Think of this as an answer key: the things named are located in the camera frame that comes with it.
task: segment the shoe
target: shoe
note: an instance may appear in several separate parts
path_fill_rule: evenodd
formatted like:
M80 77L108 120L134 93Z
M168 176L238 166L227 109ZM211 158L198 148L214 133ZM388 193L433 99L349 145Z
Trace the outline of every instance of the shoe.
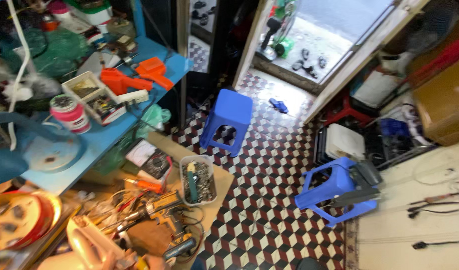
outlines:
M300 70L304 65L304 62L303 60L298 60L296 61L292 66L291 68L294 70L294 71L298 71Z
M208 15L214 14L216 12L216 7L212 7L208 10Z
M194 7L194 9L198 10L198 9L201 9L201 8L203 8L205 6L206 6L206 2L198 1L198 2L194 3L193 7Z
M318 58L318 64L319 64L320 68L325 68L327 63L328 63L328 61L324 57L320 56Z
M197 10L193 10L193 12L191 12L191 18L193 20L201 20L201 16Z
M301 50L301 55L303 56L303 59L306 61L308 60L308 58L310 58L310 50L308 50L307 48L305 49L302 49Z
M208 18L209 18L208 14L206 14L206 13L203 13L201 15L201 21L200 21L201 26L205 26L205 25L208 24L208 20L209 20Z
M306 72L311 75L311 77L317 79L318 78L318 73L316 72L316 70L314 69L314 66L310 66L310 67L307 67L307 68L304 68L304 70L306 70Z

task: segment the yellow drill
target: yellow drill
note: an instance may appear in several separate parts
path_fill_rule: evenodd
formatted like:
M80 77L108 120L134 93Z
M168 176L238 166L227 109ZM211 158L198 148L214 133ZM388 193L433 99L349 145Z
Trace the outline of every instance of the yellow drill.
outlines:
M196 240L192 237L192 234L185 234L181 221L174 218L173 211L180 207L188 208L175 190L162 195L152 203L146 203L137 211L130 213L124 220L137 222L136 220L143 220L149 217L152 220L156 219L158 225L166 224L172 230L174 236L170 247L164 253L164 258L168 260L196 247Z

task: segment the street pavement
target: street pavement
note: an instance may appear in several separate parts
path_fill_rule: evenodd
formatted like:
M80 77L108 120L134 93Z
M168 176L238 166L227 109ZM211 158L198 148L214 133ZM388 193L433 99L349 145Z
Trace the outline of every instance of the street pavement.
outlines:
M356 42L393 0L299 0L298 17Z

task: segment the person's hand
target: person's hand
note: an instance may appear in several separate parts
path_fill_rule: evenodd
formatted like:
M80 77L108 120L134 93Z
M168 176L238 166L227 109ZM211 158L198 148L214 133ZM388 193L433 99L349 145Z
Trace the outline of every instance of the person's hand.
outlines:
M136 258L136 256L137 256L137 253L133 252L131 249L128 249L128 250L125 251L124 260L129 261L130 264L133 265L131 267L133 270L137 270L136 269L136 261L134 260L134 258ZM171 269L171 267L169 267L169 265L166 264L166 261L161 257L156 257L156 256L153 256L153 255L144 255L142 258L146 262L146 264L148 265L150 270L170 270ZM116 255L114 253L110 252L106 256L106 260L103 263L102 270L114 270L114 269L116 269L115 268L116 261L117 261L116 260Z
M156 257L153 255L144 255L143 260L146 261L146 264L151 270L170 270L171 267L167 265L166 261L161 257Z

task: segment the blue shelf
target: blue shelf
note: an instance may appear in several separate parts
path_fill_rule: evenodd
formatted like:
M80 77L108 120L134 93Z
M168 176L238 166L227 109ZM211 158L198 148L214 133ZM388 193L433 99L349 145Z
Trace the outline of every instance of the blue shelf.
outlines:
M139 44L139 55L134 58L135 63L142 62L146 59L158 57L162 61L166 57L166 48L158 43L149 40L143 36L136 38ZM186 58L174 53L173 56L166 62L165 77L173 83L177 83L189 71L192 62ZM130 75L131 71L127 67L120 69L125 74ZM150 92L150 100L139 104L139 108L145 108L149 105L151 97L155 97L159 101L167 92L159 85L153 84L153 89ZM128 132L136 124L136 117L131 114L125 114L119 117L113 123L102 127L92 121L91 130L80 135L80 138L86 143L87 150L81 159L59 173L42 173L38 171L28 170L21 176L36 185L46 189L47 191L62 194L66 192L73 184L75 184L91 167L96 163L117 141Z

